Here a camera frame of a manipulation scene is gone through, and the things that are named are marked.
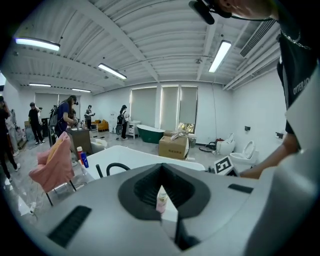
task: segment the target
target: gray floor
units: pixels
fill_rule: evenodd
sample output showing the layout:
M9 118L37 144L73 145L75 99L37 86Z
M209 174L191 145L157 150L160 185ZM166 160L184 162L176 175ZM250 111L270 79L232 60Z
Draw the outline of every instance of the gray floor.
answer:
M128 140L116 140L118 137L115 134L109 132L92 132L91 136L97 136L97 138L102 138L108 142L108 148L121 145L124 147L129 147L130 149L138 150L141 152L158 155L158 145L145 143L141 138L133 139L129 137ZM37 222L37 219L51 209L51 205L47 199L46 194L42 190L41 186L34 182L29 177L29 172L37 166L37 153L44 152L50 148L48 138L45 139L44 144L33 146L33 144L28 144L20 154L15 157L16 163L21 164L21 169L18 172L14 172L12 165L8 162L7 166L13 177L13 182L9 183L0 167L0 182L3 192L7 197L7 201L11 206L12 211L17 215L21 216L24 220L27 220L31 224ZM192 162L197 162L202 164L206 169L212 167L214 162L221 158L219 155L213 155L212 153L202 152L199 147L190 148L188 158ZM81 167L78 164L73 168L75 177L72 182L77 189L85 186L89 181L83 175ZM62 185L61 187L51 191L49 194L54 206L59 204L69 195L74 193L73 188L70 184ZM34 209L34 213L30 213L30 208Z

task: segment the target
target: bathtub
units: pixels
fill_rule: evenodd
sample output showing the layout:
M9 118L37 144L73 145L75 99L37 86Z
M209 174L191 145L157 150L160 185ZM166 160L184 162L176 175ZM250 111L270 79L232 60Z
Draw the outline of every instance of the bathtub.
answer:
M143 124L136 126L139 131L139 136L144 142L159 144L160 139L164 136L164 130L156 129Z

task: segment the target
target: window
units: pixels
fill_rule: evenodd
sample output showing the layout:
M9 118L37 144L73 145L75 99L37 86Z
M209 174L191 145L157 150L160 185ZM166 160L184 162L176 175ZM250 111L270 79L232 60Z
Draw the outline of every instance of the window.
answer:
M178 94L179 87L163 86L161 89L161 115L160 128L163 130L175 131L178 115Z
M141 121L145 126L155 126L156 87L131 91L131 120Z
M195 133L198 105L198 88L182 86L180 92L179 128Z

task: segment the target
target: bag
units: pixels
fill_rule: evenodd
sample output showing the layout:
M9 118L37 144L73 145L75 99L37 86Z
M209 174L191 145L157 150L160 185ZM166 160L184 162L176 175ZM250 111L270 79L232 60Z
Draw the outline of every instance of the bag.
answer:
M50 111L49 127L56 127L58 124L58 106L53 105Z
M125 122L126 122L126 119L125 119L125 113L126 111L124 111L122 114L119 114L118 117L117 117L117 121L116 121L116 124L117 125L123 125Z

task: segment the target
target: bottle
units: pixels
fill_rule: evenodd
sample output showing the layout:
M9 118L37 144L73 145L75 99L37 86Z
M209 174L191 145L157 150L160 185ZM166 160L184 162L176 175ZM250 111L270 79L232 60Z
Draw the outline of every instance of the bottle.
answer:
M76 151L78 151L78 157L79 157L79 159L81 160L81 164L84 164L84 162L82 161L82 158L81 158L81 153L83 152L83 151L82 151L82 146L78 146L78 147L76 148Z
M89 164L88 164L88 159L87 159L87 156L86 156L86 153L85 152L82 152L81 153L81 159L82 159L82 162L83 162L83 165L85 168L88 168L89 167Z
M168 195L163 186L160 187L158 197L156 199L156 210L163 214L166 211Z

